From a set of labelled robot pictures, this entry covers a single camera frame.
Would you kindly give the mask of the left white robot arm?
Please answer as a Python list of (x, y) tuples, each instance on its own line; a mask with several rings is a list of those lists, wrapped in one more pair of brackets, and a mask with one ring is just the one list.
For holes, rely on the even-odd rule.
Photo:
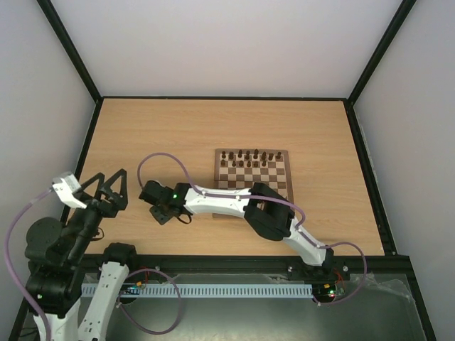
[(41, 340), (105, 340), (117, 296), (137, 256), (135, 246), (111, 243), (102, 255), (100, 277), (83, 319), (78, 313), (85, 270), (85, 252), (105, 218), (114, 218), (128, 204), (127, 172), (110, 178), (103, 173), (79, 183), (71, 173), (53, 179), (51, 190), (74, 210), (67, 222), (44, 217), (26, 234), (25, 256), (31, 275), (26, 290), (35, 299), (33, 319)]

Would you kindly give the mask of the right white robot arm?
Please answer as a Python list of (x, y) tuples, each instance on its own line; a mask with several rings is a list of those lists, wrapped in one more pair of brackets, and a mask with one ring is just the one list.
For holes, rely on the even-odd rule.
[(333, 250), (303, 227), (306, 216), (300, 208), (264, 183), (251, 188), (223, 190), (177, 183), (175, 188), (148, 181), (139, 199), (150, 204), (150, 213), (159, 224), (182, 215), (214, 214), (244, 219), (260, 237), (284, 242), (310, 266), (318, 278), (335, 269)]

